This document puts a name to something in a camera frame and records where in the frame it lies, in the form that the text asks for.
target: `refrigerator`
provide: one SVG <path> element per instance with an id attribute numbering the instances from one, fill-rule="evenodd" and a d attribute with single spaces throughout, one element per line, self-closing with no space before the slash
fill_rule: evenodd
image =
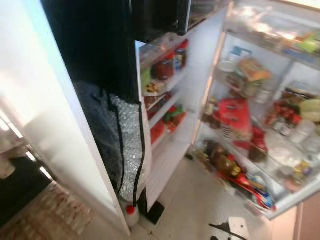
<path id="1" fill-rule="evenodd" d="M 112 206 L 119 219 L 115 224 L 126 232 L 119 201 L 136 205 L 140 199 L 145 211 L 152 212 L 185 156 L 243 200 L 244 208 L 269 220 L 320 190 L 317 6 L 235 0 L 216 1 L 212 8 L 211 1 L 188 2 L 187 9 L 201 5 L 206 14 L 184 32 L 173 22 L 151 36 L 143 30 L 137 35 L 134 6 L 142 1 L 26 4 L 35 29 L 50 32 L 49 40 L 40 35 L 50 64 L 65 65 L 55 66 L 57 73 L 63 69 L 57 76 L 66 102 L 60 106 L 71 109 L 77 136 L 85 140 L 81 146 L 86 148 L 86 143 L 94 155 L 94 160 L 86 160 L 96 165 L 103 181 L 95 179 L 90 185 L 83 172 L 68 171 L 88 192 L 94 183 L 105 184 L 112 203 L 103 207 Z M 40 8 L 45 25 L 37 19 Z M 298 100 L 288 103 L 288 95 Z M 123 124 L 126 113 L 134 119 Z M 273 124 L 267 121 L 270 115 Z M 302 121 L 302 126 L 307 121 L 307 131 L 301 130 Z M 101 134 L 106 129 L 115 141 Z M 301 132 L 303 141 L 292 142 L 291 135 Z M 122 138 L 122 133 L 131 135 Z M 104 148 L 118 141 L 111 147 L 114 152 Z M 138 149 L 134 156 L 130 144 Z M 223 160 L 211 159 L 209 144 L 223 150 Z M 126 149 L 129 157 L 124 156 Z M 116 166 L 108 156 L 116 156 Z M 227 165 L 237 169 L 235 173 Z M 92 193 L 92 199 L 104 202 L 98 191 Z"/>

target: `tiled floor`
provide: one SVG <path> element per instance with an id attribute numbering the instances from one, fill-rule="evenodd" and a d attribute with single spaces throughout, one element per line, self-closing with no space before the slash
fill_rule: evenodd
<path id="1" fill-rule="evenodd" d="M 141 217 L 131 238 L 96 218 L 85 229 L 82 239 L 210 240 L 216 236 L 219 240 L 227 240 L 226 233 L 209 227 L 209 223 L 224 223 L 229 217 L 246 220 L 250 240 L 278 240 L 279 230 L 281 240 L 293 239 L 295 209 L 284 214 L 285 220 L 270 222 L 256 218 L 244 208 L 241 200 L 231 196 L 195 162 L 187 159 L 179 164 L 159 202 L 165 206 L 165 212 L 158 224 L 153 225 Z"/>

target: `white wall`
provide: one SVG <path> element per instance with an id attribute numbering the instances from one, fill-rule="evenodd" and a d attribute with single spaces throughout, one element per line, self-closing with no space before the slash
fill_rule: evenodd
<path id="1" fill-rule="evenodd" d="M 129 230 L 39 0 L 0 0 L 0 106 L 51 170 Z"/>

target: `white plastic bottle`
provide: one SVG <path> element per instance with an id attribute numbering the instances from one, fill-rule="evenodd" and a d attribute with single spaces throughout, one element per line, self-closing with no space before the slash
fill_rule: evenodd
<path id="1" fill-rule="evenodd" d="M 135 226 L 139 222 L 140 217 L 138 206 L 127 206 L 125 208 L 124 217 L 129 228 Z"/>

